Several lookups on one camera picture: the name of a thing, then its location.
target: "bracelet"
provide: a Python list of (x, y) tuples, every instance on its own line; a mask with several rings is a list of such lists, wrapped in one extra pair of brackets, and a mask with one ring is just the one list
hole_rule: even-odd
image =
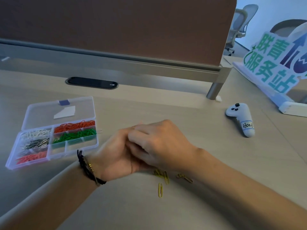
[(100, 186), (99, 184), (103, 185), (105, 184), (106, 182), (99, 179), (99, 178), (96, 178), (95, 177), (95, 174), (94, 174), (94, 170), (92, 168), (92, 165), (87, 161), (87, 159), (82, 155), (82, 150), (77, 150), (77, 156), (78, 156), (78, 159), (79, 159), (79, 163), (80, 163), (80, 166), (81, 168), (83, 169), (85, 175), (90, 179), (90, 180), (93, 180), (97, 186)]

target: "controller label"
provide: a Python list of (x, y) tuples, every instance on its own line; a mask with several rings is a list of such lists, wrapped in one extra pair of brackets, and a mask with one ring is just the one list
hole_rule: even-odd
[(242, 121), (241, 122), (241, 127), (242, 127), (243, 131), (247, 130), (247, 129), (254, 129), (253, 122), (250, 121), (250, 120)]

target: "white wall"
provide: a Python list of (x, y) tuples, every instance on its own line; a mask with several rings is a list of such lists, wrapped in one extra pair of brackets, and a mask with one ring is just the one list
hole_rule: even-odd
[(277, 23), (288, 19), (307, 20), (307, 0), (237, 0), (237, 8), (257, 4), (259, 9), (248, 24), (246, 36), (236, 41), (251, 49), (265, 31), (270, 31)]

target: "baseboard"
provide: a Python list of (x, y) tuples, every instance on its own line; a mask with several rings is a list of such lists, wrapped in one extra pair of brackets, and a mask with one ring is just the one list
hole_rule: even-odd
[(235, 40), (235, 42), (236, 42), (237, 44), (239, 44), (241, 47), (243, 47), (243, 48), (245, 48), (246, 50), (250, 51), (248, 48), (244, 47), (242, 44), (240, 44), (240, 43), (237, 42), (236, 40)]

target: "person's right hand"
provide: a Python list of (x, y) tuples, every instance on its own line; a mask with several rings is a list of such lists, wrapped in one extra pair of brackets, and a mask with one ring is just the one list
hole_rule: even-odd
[(131, 153), (148, 165), (174, 171), (192, 166), (198, 148), (170, 120), (140, 124), (128, 134)]

